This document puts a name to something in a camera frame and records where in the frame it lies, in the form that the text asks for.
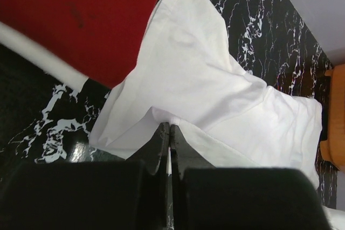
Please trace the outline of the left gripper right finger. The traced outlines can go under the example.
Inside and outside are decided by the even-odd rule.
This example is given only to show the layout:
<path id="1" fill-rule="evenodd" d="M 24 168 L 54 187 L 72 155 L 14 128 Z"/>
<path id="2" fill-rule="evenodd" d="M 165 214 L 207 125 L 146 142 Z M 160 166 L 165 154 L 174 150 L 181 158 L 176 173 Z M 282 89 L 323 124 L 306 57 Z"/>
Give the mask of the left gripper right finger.
<path id="1" fill-rule="evenodd" d="M 170 128 L 176 229 L 330 229 L 312 183 L 295 169 L 216 168 Z"/>

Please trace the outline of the white t shirt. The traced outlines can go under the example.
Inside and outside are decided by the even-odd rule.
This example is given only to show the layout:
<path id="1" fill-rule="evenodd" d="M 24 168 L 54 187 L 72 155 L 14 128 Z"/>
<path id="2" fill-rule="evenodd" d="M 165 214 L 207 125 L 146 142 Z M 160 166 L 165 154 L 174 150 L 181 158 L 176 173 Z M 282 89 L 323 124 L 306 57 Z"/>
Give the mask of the white t shirt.
<path id="1" fill-rule="evenodd" d="M 90 145 L 127 159 L 162 122 L 216 168 L 302 172 L 316 192 L 322 107 L 284 94 L 246 72 L 230 55 L 224 19 L 209 0 L 160 0 L 135 68 L 115 86 Z M 344 212 L 321 204 L 330 229 Z"/>

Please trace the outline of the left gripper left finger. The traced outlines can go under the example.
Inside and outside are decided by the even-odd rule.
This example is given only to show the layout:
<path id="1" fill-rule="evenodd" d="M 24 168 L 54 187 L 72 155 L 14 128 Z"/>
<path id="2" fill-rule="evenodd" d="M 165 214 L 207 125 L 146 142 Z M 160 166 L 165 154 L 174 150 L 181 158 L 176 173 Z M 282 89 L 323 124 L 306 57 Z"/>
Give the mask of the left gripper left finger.
<path id="1" fill-rule="evenodd" d="M 169 125 L 125 161 L 23 164 L 1 193 L 1 229 L 163 229 Z"/>

